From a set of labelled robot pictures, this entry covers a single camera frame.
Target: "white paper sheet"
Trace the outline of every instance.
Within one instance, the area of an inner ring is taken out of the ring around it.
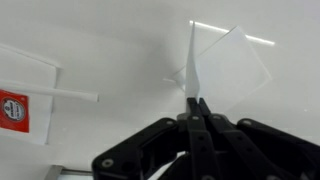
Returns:
[[[54,66],[0,48],[0,81],[22,82],[54,88],[56,74]],[[0,128],[0,135],[35,144],[45,144],[48,136],[53,98],[44,95],[17,93],[29,96],[30,133]]]
[[[239,27],[196,57],[194,66],[198,69],[200,96],[213,106],[214,112],[227,111],[271,80],[269,72]],[[172,76],[182,89],[190,81],[186,72],[190,73],[183,68]]]
[[[186,98],[195,97],[197,100],[199,100],[200,82],[198,78],[197,64],[195,63],[195,58],[194,58],[194,36],[195,36],[195,24],[193,23],[191,37],[190,37],[189,54],[188,54],[188,60],[186,65],[185,96]]]

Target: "white stick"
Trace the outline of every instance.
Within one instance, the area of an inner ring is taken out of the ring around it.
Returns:
[[[98,94],[47,88],[42,86],[24,84],[20,82],[18,83],[18,82],[0,81],[0,89],[21,91],[26,93],[42,94],[42,95],[49,95],[49,96],[62,96],[62,97],[77,98],[77,99],[82,99],[86,101],[98,102]]]

